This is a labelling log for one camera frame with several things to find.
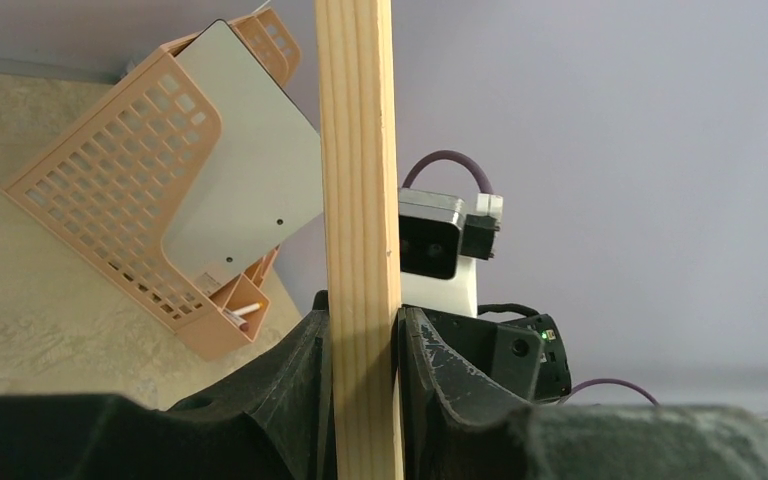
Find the wooden beam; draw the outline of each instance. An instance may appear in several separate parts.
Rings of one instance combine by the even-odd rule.
[[[338,472],[392,480],[403,467],[390,365],[401,305],[390,0],[315,2]]]

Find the white wall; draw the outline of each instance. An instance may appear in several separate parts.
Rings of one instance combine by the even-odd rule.
[[[116,71],[259,2],[13,3],[0,57]],[[480,299],[551,313],[575,379],[767,411],[768,2],[570,3],[394,0],[401,172],[438,148],[481,162],[506,210]],[[318,123],[312,1],[273,6],[306,53],[289,93]],[[474,192],[448,165],[416,186]],[[323,245],[312,224],[279,260],[302,309]]]

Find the purple cable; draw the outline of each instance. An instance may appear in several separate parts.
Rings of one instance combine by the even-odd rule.
[[[586,382],[579,383],[578,385],[572,387],[572,390],[570,390],[570,394],[560,399],[557,405],[563,405],[564,403],[567,402],[567,400],[570,399],[570,397],[584,390],[587,387],[592,387],[593,385],[619,385],[621,387],[630,388],[635,392],[646,397],[646,400],[649,400],[652,403],[652,405],[660,405],[658,401],[655,400],[655,397],[653,397],[651,393],[644,390],[643,387],[639,387],[631,382],[627,382],[625,380],[620,380],[617,378],[594,378],[593,380],[588,380]]]
[[[481,193],[493,193],[493,186],[490,185],[490,179],[487,178],[487,175],[484,173],[484,170],[478,166],[478,163],[463,153],[454,150],[437,150],[436,152],[429,153],[422,157],[422,160],[416,162],[416,165],[414,165],[410,172],[408,172],[408,176],[405,177],[405,182],[402,184],[402,188],[410,188],[410,186],[413,185],[414,180],[416,180],[416,177],[419,175],[419,172],[438,160],[449,160],[462,165],[472,174]]]

